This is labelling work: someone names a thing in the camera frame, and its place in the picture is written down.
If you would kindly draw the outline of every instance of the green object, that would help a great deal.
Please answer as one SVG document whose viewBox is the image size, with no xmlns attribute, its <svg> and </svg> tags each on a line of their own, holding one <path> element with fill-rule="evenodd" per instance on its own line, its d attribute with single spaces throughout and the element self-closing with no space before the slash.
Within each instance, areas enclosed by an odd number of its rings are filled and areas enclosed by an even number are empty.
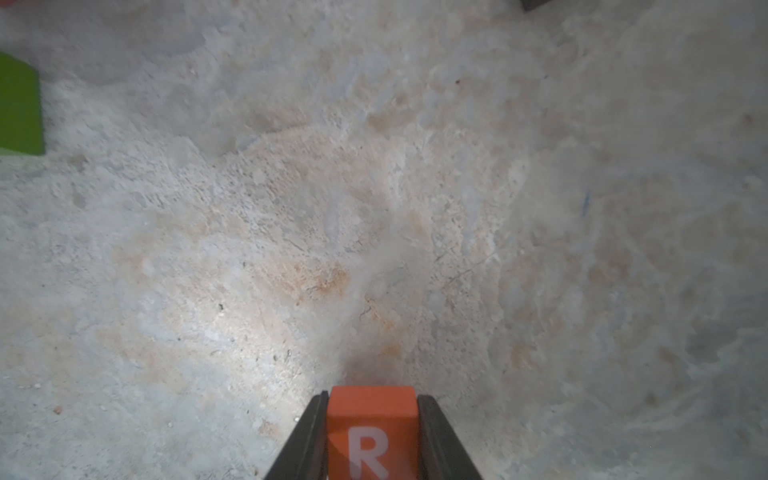
<svg viewBox="0 0 768 480">
<path fill-rule="evenodd" d="M 43 155 L 38 72 L 0 52 L 0 155 Z"/>
</svg>

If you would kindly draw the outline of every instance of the orange block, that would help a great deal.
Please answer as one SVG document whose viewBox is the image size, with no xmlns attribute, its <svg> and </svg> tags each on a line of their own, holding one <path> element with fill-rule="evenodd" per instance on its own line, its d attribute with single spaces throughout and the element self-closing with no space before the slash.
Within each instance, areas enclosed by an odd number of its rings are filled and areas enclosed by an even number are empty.
<svg viewBox="0 0 768 480">
<path fill-rule="evenodd" d="M 410 386 L 335 386 L 326 417 L 329 480 L 416 480 L 419 407 Z"/>
</svg>

